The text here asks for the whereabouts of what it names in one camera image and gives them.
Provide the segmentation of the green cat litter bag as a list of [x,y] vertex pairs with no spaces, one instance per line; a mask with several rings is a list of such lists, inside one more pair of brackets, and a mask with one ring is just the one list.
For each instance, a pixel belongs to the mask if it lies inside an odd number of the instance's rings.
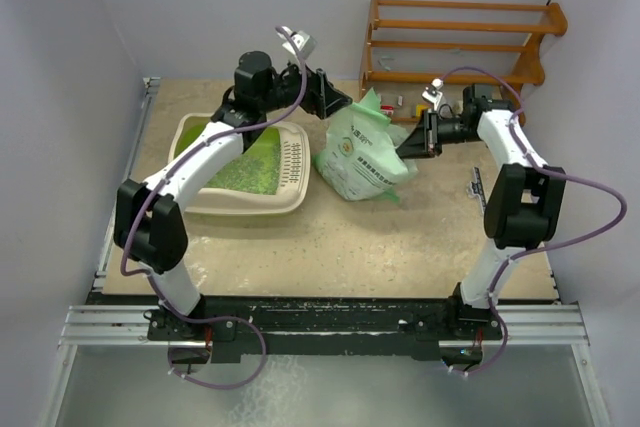
[[396,148],[409,132],[391,122],[373,89],[332,116],[325,147],[313,157],[321,177],[347,201],[393,196],[394,188],[414,178],[416,162]]

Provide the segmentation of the black white bag sealing strip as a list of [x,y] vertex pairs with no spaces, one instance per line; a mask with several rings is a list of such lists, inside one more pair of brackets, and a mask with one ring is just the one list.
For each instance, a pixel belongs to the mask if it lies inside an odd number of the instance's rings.
[[472,177],[467,186],[467,194],[470,198],[475,199],[478,202],[480,211],[484,214],[487,207],[487,198],[481,172],[478,167],[472,168]]

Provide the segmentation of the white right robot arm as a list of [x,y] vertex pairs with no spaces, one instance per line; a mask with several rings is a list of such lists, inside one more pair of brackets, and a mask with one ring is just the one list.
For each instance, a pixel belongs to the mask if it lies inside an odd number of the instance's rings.
[[499,294],[522,255],[554,236],[565,181],[564,172],[535,170],[546,162],[523,139],[513,138],[522,130],[511,121],[513,103],[495,99],[489,85],[472,84],[463,90],[462,112],[443,118],[434,110],[420,115],[415,129],[396,148],[401,159],[434,158],[449,144],[483,142],[498,167],[498,176],[485,202],[483,227],[487,237],[475,266],[456,287],[459,305],[445,313],[446,330],[456,338],[467,338],[480,326],[477,310],[497,304]]

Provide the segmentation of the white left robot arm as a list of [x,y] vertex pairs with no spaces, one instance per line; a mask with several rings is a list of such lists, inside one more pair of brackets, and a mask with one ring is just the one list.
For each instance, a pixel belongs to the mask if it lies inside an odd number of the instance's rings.
[[304,62],[276,71],[262,51],[244,53],[234,72],[234,84],[203,132],[167,166],[142,182],[124,181],[117,190],[114,243],[122,260],[138,263],[138,273],[170,310],[171,328],[184,339],[202,334],[204,300],[184,262],[188,235],[183,220],[196,194],[226,165],[242,156],[271,121],[267,115],[297,108],[326,119],[351,104],[321,70]]

